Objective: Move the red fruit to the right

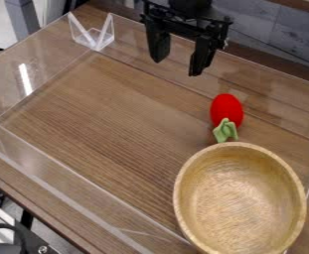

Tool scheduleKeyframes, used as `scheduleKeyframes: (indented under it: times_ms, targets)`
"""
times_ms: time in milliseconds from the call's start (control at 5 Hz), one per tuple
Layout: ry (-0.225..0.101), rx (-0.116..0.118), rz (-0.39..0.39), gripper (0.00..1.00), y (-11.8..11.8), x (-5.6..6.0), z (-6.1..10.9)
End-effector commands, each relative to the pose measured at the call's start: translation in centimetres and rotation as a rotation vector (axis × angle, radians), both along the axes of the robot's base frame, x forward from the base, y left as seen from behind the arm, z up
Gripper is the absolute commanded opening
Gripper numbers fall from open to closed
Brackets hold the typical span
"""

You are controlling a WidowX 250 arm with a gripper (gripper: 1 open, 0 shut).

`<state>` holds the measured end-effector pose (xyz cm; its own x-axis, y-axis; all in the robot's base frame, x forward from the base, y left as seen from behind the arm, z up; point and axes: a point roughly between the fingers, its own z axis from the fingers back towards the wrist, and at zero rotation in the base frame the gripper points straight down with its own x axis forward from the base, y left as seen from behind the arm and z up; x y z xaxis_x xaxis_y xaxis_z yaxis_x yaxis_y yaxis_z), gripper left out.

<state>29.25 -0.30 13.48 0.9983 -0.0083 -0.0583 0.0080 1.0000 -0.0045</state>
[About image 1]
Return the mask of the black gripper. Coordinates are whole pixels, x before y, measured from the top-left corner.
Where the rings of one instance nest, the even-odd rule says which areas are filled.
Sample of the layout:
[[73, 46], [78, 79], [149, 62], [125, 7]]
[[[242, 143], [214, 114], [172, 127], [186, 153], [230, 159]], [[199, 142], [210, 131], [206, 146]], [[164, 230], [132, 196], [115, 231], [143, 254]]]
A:
[[140, 22], [145, 29], [148, 53], [159, 63], [170, 54], [170, 35], [195, 41], [188, 76], [210, 66], [216, 49], [227, 45], [232, 19], [214, 6], [212, 0], [141, 0]]

